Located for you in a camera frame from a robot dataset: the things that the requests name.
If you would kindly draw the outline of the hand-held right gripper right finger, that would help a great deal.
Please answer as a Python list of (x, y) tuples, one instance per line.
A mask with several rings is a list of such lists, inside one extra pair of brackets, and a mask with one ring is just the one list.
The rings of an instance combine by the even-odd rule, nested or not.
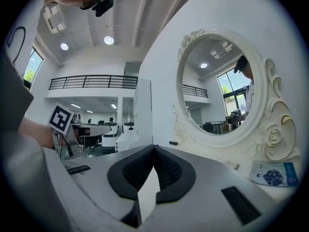
[(275, 202), (261, 188), (223, 163), (170, 147), (155, 146), (190, 163), (196, 178), (179, 200), (157, 204), (144, 232), (262, 232)]

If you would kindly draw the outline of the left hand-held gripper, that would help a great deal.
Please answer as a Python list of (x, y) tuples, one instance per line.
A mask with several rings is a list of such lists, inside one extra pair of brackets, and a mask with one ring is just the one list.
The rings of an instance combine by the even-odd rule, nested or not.
[(101, 136), (111, 131), (110, 126), (82, 124), (78, 113), (56, 103), (48, 119), (53, 129), (55, 151), (61, 159), (72, 159), (81, 156), (84, 146), (80, 137)]

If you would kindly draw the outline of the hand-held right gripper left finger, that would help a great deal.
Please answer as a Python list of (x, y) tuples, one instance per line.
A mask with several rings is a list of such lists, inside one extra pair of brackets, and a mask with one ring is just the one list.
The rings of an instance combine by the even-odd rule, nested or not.
[(65, 161), (71, 177), (90, 202), (122, 223), (137, 228), (151, 212), (154, 176), (151, 145), (92, 158)]

